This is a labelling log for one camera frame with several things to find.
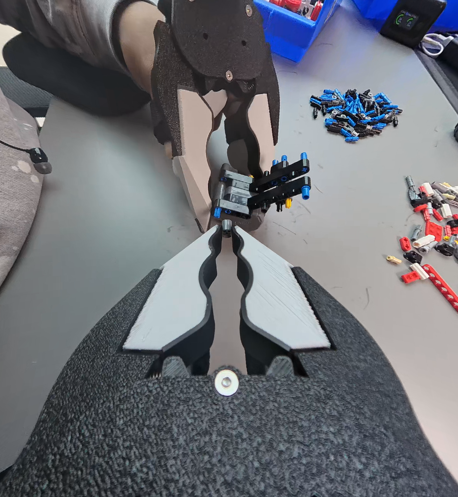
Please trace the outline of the grey desk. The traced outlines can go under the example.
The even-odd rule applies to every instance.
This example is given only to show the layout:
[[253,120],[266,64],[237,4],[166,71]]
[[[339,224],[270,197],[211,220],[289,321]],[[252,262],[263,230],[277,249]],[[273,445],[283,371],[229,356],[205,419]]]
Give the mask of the grey desk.
[[[458,115],[410,49],[344,1],[299,64],[275,57],[276,156],[311,162],[312,193],[253,236],[300,266],[371,333],[434,450],[458,481],[458,315],[430,282],[405,285],[399,239],[420,224],[405,176],[458,185]],[[399,125],[347,143],[313,119],[325,89],[383,92]],[[152,269],[200,236],[149,108],[117,118],[54,100],[27,243],[0,291],[0,472],[13,464],[83,337]]]

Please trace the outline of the long red beam brick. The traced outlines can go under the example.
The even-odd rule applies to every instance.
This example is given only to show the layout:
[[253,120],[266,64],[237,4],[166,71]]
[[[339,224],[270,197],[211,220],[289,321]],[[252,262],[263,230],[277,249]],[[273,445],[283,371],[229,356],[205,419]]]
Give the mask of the long red beam brick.
[[455,310],[458,314],[458,296],[447,284],[447,282],[439,275],[439,273],[430,265],[423,264],[422,268],[426,275],[428,276],[431,283],[438,290],[438,292],[444,297],[446,302]]

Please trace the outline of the black power bank green display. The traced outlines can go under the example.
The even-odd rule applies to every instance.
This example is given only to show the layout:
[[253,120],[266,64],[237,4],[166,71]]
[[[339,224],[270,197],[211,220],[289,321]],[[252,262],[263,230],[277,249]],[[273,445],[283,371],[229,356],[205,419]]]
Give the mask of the black power bank green display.
[[447,1],[397,1],[380,34],[409,48],[419,45],[447,6]]

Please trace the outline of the pile of blue black pins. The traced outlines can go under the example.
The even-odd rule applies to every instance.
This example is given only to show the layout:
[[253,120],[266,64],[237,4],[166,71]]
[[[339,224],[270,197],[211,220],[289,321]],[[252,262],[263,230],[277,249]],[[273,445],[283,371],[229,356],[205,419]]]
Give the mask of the pile of blue black pins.
[[309,99],[313,119],[324,118],[328,133],[341,136],[347,143],[356,143],[367,137],[379,136],[388,126],[399,125],[403,113],[383,92],[359,92],[349,89],[325,89]]

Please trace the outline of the person's grey patterned sweatshirt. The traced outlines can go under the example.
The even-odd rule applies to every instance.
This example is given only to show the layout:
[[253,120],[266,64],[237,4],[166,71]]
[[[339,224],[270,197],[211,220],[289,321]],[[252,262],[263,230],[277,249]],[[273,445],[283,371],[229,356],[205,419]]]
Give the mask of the person's grey patterned sweatshirt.
[[0,87],[0,287],[24,245],[37,212],[43,175],[25,150],[39,147],[36,121]]

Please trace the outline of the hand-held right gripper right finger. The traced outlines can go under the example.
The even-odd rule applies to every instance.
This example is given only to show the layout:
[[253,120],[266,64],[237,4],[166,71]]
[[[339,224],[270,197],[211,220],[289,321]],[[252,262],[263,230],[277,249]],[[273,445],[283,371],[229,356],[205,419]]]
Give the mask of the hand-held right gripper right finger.
[[330,349],[332,342],[293,272],[293,266],[241,227],[232,228],[237,275],[244,287],[240,335],[245,347],[286,352]]

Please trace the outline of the person's left hand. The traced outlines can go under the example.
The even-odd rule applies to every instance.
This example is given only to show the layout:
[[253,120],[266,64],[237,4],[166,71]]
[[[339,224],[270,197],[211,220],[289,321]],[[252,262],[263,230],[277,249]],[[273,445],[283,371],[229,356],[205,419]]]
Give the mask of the person's left hand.
[[[243,103],[241,98],[237,98],[232,93],[226,93],[225,90],[211,90],[203,96],[203,99],[213,111],[213,131],[219,128],[222,115],[231,117],[236,114]],[[249,174],[247,167],[248,151],[243,139],[232,139],[227,147],[227,158],[229,164],[242,174]]]

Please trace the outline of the person's left forearm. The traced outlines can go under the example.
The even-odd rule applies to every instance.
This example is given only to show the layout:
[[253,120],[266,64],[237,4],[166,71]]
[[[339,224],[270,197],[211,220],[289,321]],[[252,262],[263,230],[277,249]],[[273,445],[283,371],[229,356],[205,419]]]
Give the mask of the person's left forearm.
[[165,15],[148,1],[6,2],[6,22],[90,65],[121,71],[150,96],[154,28]]

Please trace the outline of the black toy brick assembly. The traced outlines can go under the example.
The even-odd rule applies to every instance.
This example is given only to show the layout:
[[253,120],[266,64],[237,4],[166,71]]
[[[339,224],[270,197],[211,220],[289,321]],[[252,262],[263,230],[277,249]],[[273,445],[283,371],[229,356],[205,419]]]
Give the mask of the black toy brick assembly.
[[266,213],[292,207],[293,199],[307,201],[311,195],[310,162],[307,154],[291,163],[286,155],[274,160],[270,170],[261,177],[238,172],[230,164],[223,164],[218,175],[212,203],[212,219],[221,224],[241,226],[255,231]]

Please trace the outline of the heap of red white bricks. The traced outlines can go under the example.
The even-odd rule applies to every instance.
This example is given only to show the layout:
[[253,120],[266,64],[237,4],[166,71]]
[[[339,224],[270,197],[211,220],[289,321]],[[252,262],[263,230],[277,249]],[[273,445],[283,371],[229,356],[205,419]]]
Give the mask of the heap of red white bricks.
[[323,8],[323,1],[269,1],[311,21],[316,21]]

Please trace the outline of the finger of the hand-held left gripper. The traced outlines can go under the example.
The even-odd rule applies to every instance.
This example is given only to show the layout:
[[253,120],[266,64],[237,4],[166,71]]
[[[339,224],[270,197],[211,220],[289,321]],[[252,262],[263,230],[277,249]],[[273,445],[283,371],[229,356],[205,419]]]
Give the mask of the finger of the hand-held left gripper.
[[247,169],[250,175],[262,177],[270,171],[275,159],[275,143],[267,94],[256,94],[244,112]]
[[207,159],[207,143],[214,121],[224,108],[224,91],[211,90],[205,96],[187,89],[177,90],[180,125],[180,155],[172,166],[180,179],[202,233],[208,230],[212,200],[208,188],[211,169]]

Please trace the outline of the pile of mixed toy bricks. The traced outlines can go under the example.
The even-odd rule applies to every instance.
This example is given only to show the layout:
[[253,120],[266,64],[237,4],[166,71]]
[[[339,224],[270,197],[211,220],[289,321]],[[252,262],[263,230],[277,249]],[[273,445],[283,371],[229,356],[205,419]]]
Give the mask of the pile of mixed toy bricks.
[[423,258],[436,252],[458,264],[458,185],[447,182],[417,184],[411,176],[405,176],[405,183],[412,211],[423,221],[419,238],[429,234],[436,238],[419,249],[412,246],[412,250]]

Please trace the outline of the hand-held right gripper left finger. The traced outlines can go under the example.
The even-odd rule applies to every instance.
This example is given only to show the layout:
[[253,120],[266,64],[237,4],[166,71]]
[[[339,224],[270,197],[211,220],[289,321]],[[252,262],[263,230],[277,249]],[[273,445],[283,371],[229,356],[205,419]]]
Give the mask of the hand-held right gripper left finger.
[[217,276],[220,227],[214,226],[171,258],[133,323],[123,351],[203,355],[213,342],[213,306],[209,292]]

